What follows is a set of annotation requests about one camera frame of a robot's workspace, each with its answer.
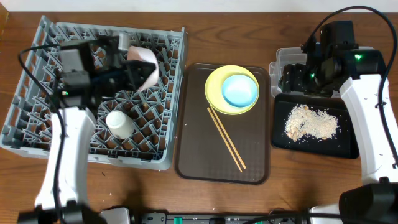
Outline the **pink bowl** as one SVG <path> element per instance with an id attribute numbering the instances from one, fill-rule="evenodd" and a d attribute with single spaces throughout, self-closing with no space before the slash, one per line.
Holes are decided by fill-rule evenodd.
<path id="1" fill-rule="evenodd" d="M 139 60 L 155 64 L 155 70 L 149 75 L 148 79 L 137 89 L 138 91 L 144 91 L 154 86 L 158 82 L 159 64 L 153 51 L 147 48 L 130 46 L 127 53 L 127 60 Z"/>

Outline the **leftover rice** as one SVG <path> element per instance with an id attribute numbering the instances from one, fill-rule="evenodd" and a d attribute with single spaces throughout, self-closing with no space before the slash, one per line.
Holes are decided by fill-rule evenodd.
<path id="1" fill-rule="evenodd" d="M 284 132 L 293 142 L 304 137 L 327 140 L 335 137 L 338 128 L 336 116 L 325 110 L 314 110 L 309 105 L 300 104 L 289 112 Z"/>

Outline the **white cup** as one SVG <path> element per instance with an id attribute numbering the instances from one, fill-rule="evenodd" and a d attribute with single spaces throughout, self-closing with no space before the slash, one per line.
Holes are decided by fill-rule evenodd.
<path id="1" fill-rule="evenodd" d="M 126 139 L 134 132 L 133 120 L 119 110 L 112 111 L 106 116 L 106 125 L 111 134 L 119 139 Z"/>

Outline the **light blue bowl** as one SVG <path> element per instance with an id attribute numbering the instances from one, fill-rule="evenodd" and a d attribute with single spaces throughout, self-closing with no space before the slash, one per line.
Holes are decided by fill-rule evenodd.
<path id="1" fill-rule="evenodd" d="M 251 77 L 237 74 L 223 82 L 221 94 L 231 106 L 244 108 L 256 101 L 258 90 L 256 82 Z"/>

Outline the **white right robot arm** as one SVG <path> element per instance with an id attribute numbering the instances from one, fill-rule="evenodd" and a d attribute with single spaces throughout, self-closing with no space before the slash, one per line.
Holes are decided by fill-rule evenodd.
<path id="1" fill-rule="evenodd" d="M 382 54 L 360 47 L 351 21 L 322 26 L 320 40 L 309 47 L 277 51 L 279 90 L 283 93 L 332 96 L 338 92 L 350 115 L 361 157 L 363 186 L 344 193 L 333 205 L 311 209 L 312 223 L 341 223 L 352 215 L 397 222 L 397 123 L 382 83 Z"/>

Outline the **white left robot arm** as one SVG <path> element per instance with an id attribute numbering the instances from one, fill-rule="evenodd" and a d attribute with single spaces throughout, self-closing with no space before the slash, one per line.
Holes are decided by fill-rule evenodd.
<path id="1" fill-rule="evenodd" d="M 50 103 L 52 140 L 42 187 L 19 223 L 130 223 L 125 207 L 95 212 L 88 205 L 87 166 L 98 107 L 123 90 L 142 91 L 159 77 L 155 55 L 131 44 L 125 32 L 59 44 L 62 71 Z"/>

